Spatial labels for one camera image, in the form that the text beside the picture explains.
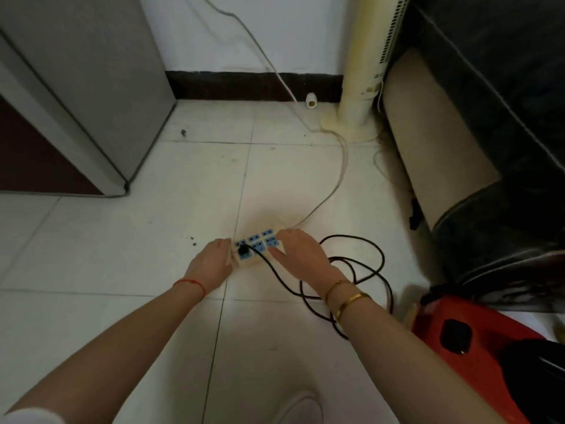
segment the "shoe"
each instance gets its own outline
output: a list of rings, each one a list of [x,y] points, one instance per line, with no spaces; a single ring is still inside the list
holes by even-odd
[[[279,409],[272,424],[323,424],[324,413],[315,394],[300,391]]]

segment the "red appliance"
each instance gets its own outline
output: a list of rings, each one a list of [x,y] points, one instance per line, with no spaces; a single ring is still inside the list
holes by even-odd
[[[420,307],[412,332],[510,424],[529,424],[506,387],[497,357],[512,342],[545,339],[494,310],[456,296]]]

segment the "white wall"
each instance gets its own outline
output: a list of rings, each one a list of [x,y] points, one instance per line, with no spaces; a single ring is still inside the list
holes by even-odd
[[[357,0],[211,0],[236,13],[281,72],[343,74]],[[203,0],[141,0],[167,70],[269,71],[232,18]]]

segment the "white sleeve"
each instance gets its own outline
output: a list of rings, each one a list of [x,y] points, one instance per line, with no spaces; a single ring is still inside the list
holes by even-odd
[[[65,424],[57,414],[45,409],[20,409],[0,417],[0,424]]]

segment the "red string bracelet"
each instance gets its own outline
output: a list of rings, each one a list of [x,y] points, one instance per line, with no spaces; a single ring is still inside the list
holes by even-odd
[[[200,288],[202,289],[202,299],[204,299],[206,297],[206,288],[202,285],[202,283],[200,281],[189,280],[187,278],[180,278],[180,280],[177,281],[175,284],[173,284],[173,286],[175,286],[179,283],[190,283],[190,284],[196,284],[196,285],[200,286]]]

